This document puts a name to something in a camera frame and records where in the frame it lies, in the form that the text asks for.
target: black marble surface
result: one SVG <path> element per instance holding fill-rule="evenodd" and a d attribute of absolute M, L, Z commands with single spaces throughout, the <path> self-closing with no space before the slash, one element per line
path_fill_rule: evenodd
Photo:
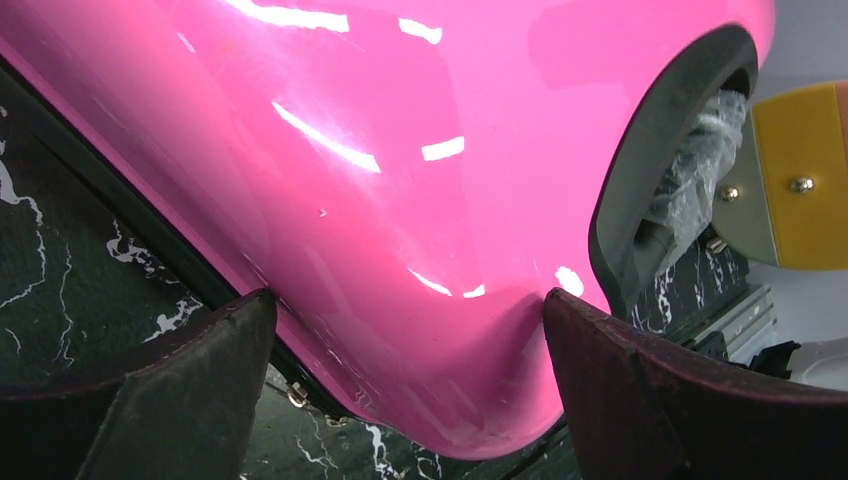
<path fill-rule="evenodd" d="M 0 383 L 42 381 L 177 328 L 207 309 L 27 132 L 0 110 Z M 744 283 L 747 263 L 699 244 L 645 292 L 630 321 L 684 331 Z M 269 369 L 267 381 L 284 379 Z M 552 432 L 485 462 L 440 457 L 382 427 L 328 426 L 266 387 L 245 479 L 579 478 Z"/>

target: screw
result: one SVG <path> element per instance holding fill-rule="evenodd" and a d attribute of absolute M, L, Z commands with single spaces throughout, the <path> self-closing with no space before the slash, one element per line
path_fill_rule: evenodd
<path fill-rule="evenodd" d="M 810 177 L 798 177 L 792 182 L 792 191 L 795 193 L 809 193 L 816 187 L 816 182 Z"/>
<path fill-rule="evenodd" d="M 732 202 L 739 198 L 739 189 L 736 187 L 726 186 L 721 189 L 721 199 L 725 202 Z"/>
<path fill-rule="evenodd" d="M 324 420 L 327 422 L 327 426 L 330 428 L 344 427 L 348 424 L 348 422 L 350 422 L 350 419 L 347 417 L 333 418 L 329 415 L 324 415 Z"/>
<path fill-rule="evenodd" d="M 292 403 L 292 405 L 297 408 L 303 408 L 309 405 L 309 400 L 306 398 L 306 390 L 304 390 L 298 382 L 289 385 L 288 391 L 286 392 L 286 396 L 289 397 L 289 401 Z"/>
<path fill-rule="evenodd" d="M 725 248 L 727 248 L 727 242 L 721 237 L 713 237 L 707 242 L 707 250 L 716 255 L 723 252 Z"/>

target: wheel arch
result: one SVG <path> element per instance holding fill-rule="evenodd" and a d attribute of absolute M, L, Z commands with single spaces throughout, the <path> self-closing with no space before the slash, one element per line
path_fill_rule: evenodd
<path fill-rule="evenodd" d="M 753 38 L 738 25 L 726 25 L 680 52 L 637 107 L 607 171 L 589 229 L 592 269 L 614 316 L 628 316 L 673 246 L 669 229 L 642 217 L 676 147 L 716 91 L 731 89 L 750 98 L 757 73 Z"/>

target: plastic wrap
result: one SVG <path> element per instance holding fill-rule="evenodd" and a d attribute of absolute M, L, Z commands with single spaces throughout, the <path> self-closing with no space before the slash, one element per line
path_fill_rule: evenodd
<path fill-rule="evenodd" d="M 744 95 L 719 91 L 677 149 L 645 216 L 674 232 L 675 247 L 660 265 L 662 270 L 680 259 L 709 226 L 716 185 L 736 161 L 747 111 Z"/>

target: pink car body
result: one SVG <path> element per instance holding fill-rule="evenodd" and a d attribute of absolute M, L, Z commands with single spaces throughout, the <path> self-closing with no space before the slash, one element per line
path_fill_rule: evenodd
<path fill-rule="evenodd" d="M 238 292 L 273 288 L 341 405 L 480 459 L 561 416 L 544 295 L 610 311 L 613 158 L 727 25 L 761 63 L 773 1 L 10 0 L 0 56 Z"/>

